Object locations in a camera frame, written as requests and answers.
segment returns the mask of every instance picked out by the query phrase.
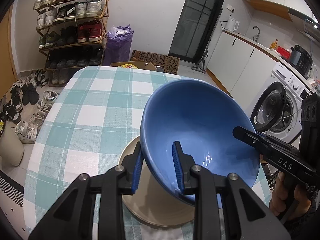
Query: washing machine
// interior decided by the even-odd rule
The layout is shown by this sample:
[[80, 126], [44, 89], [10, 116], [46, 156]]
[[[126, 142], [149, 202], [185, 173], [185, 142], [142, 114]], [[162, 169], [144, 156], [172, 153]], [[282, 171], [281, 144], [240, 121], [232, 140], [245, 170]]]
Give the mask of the washing machine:
[[301, 132], [301, 102], [309, 89], [277, 63], [245, 113], [258, 132], [292, 143]]

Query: checkered tablecloth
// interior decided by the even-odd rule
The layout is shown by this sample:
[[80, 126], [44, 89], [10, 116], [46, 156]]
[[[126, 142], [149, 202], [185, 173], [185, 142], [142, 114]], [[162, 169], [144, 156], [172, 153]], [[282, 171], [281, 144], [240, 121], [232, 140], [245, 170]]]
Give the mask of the checkered tablecloth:
[[[31, 232], [45, 212], [80, 174], [105, 173], [117, 165], [125, 146], [140, 133], [146, 102], [178, 75], [140, 69], [89, 66], [79, 70], [50, 110], [34, 145], [24, 188], [24, 219]], [[262, 167], [255, 193], [268, 205]], [[97, 239], [97, 197], [93, 239]], [[192, 223], [157, 230], [138, 222], [124, 206], [126, 239], [192, 239]]]

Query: red sneaker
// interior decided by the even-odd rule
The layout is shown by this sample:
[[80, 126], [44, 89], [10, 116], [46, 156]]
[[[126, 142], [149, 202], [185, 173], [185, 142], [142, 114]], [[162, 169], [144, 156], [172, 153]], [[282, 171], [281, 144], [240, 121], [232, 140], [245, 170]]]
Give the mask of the red sneaker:
[[89, 41], [99, 41], [102, 36], [102, 24], [99, 20], [88, 22], [86, 29], [89, 30]]
[[78, 43], [86, 42], [88, 40], [87, 26], [88, 23], [79, 24], [78, 25]]

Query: black pressure cooker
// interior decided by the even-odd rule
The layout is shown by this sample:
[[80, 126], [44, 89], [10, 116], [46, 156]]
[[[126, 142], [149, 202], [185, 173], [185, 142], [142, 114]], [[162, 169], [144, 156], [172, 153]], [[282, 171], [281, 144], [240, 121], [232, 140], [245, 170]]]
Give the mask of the black pressure cooker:
[[291, 66], [298, 70], [301, 75], [306, 77], [312, 65], [312, 57], [303, 47], [299, 45], [295, 45], [294, 48], [291, 47], [291, 49], [292, 52], [288, 62]]

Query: blue bowl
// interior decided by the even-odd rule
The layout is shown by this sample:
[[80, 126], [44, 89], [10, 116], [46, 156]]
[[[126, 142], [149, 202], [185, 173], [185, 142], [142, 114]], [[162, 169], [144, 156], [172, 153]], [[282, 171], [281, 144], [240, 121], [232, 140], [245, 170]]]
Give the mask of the blue bowl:
[[145, 161], [166, 191], [191, 205], [195, 196], [184, 196], [178, 188], [174, 141], [180, 141], [183, 152], [192, 155], [196, 164], [223, 176], [235, 172], [252, 187], [259, 154], [233, 137], [238, 125], [254, 131], [240, 106], [220, 89], [192, 79], [166, 83], [151, 95], [143, 111], [140, 136]]

